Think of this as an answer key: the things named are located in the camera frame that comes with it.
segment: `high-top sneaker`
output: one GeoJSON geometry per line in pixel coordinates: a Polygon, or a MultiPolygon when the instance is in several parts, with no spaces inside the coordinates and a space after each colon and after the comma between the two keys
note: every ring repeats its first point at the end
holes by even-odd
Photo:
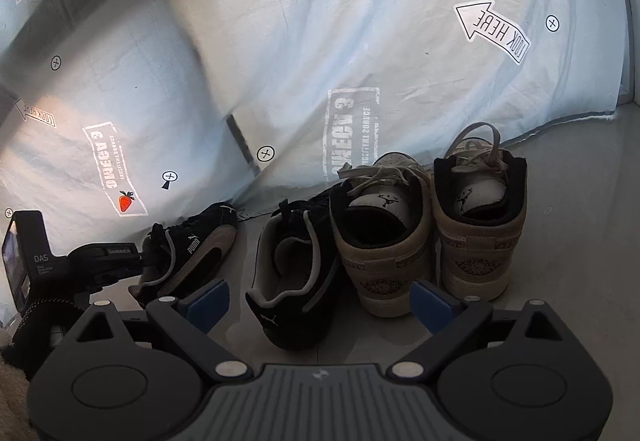
{"type": "Polygon", "coordinates": [[[342,263],[363,307],[380,317],[410,312],[414,280],[433,280],[430,178],[414,159],[392,152],[373,166],[338,171],[331,218],[342,263]]]}
{"type": "Polygon", "coordinates": [[[343,286],[329,219],[328,190],[283,201],[267,221],[246,301],[270,341],[289,351],[316,345],[329,330],[343,286]]]}
{"type": "Polygon", "coordinates": [[[433,214],[441,278],[455,297],[498,297],[509,283],[513,249],[527,214],[527,162],[500,149],[489,123],[468,126],[433,164],[433,214]],[[487,125],[493,143],[465,136],[487,125]]]}

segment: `black suede sneaker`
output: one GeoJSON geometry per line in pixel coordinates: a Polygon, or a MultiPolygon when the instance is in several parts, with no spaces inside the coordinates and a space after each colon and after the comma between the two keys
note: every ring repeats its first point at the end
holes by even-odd
{"type": "Polygon", "coordinates": [[[237,229],[238,215],[226,202],[177,226],[154,224],[142,245],[142,277],[129,292],[142,307],[161,296],[189,296],[217,275],[237,229]]]}
{"type": "Polygon", "coordinates": [[[329,217],[329,191],[283,201],[267,221],[246,301],[271,343],[302,351],[326,335],[344,271],[329,217]]]}

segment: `sneaker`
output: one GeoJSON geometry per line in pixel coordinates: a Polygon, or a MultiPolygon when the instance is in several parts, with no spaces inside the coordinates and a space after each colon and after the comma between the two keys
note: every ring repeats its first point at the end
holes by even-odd
{"type": "Polygon", "coordinates": [[[142,307],[161,296],[189,296],[217,275],[237,229],[236,211],[226,202],[177,226],[154,224],[142,245],[142,277],[129,292],[142,307]]]}
{"type": "Polygon", "coordinates": [[[342,280],[328,190],[308,201],[281,202],[260,234],[254,283],[246,292],[271,343],[302,351],[324,338],[342,280]]]}
{"type": "Polygon", "coordinates": [[[363,307],[380,317],[410,312],[414,280],[433,280],[430,179],[414,159],[392,152],[373,166],[338,171],[331,218],[342,264],[363,307]]]}
{"type": "Polygon", "coordinates": [[[440,272],[455,297],[498,297],[509,283],[513,249],[527,213],[527,162],[500,149],[489,123],[468,126],[433,164],[433,214],[442,244],[440,272]],[[491,143],[465,136],[482,126],[491,143]]]}

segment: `device screen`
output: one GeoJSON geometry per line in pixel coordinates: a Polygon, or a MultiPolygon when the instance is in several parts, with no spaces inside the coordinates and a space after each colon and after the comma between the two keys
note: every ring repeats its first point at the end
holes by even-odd
{"type": "Polygon", "coordinates": [[[21,299],[26,301],[30,289],[30,280],[27,275],[26,266],[24,265],[22,252],[20,251],[18,230],[15,221],[11,223],[4,238],[4,244],[2,244],[2,260],[4,261],[4,269],[7,280],[9,281],[11,293],[16,297],[19,290],[18,294],[22,297],[21,299]]]}

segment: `jumpman logo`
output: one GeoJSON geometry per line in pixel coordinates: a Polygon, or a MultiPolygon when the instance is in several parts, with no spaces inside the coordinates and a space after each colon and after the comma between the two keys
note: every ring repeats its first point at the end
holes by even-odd
{"type": "Polygon", "coordinates": [[[276,323],[276,316],[277,315],[273,315],[273,318],[269,318],[265,315],[260,315],[261,318],[264,318],[265,320],[267,320],[267,322],[271,322],[273,325],[277,326],[278,324],[276,323]]]}
{"type": "Polygon", "coordinates": [[[394,202],[400,202],[399,199],[387,199],[385,196],[383,196],[382,194],[378,194],[378,197],[380,199],[382,199],[383,201],[385,201],[385,204],[383,204],[383,208],[386,208],[386,206],[388,204],[393,204],[394,202]]]}
{"type": "Polygon", "coordinates": [[[473,191],[474,191],[473,188],[469,188],[469,192],[465,196],[460,194],[460,196],[456,200],[456,202],[460,203],[460,209],[462,209],[462,207],[465,205],[466,200],[469,198],[469,195],[471,195],[471,192],[473,192],[473,191]]]}

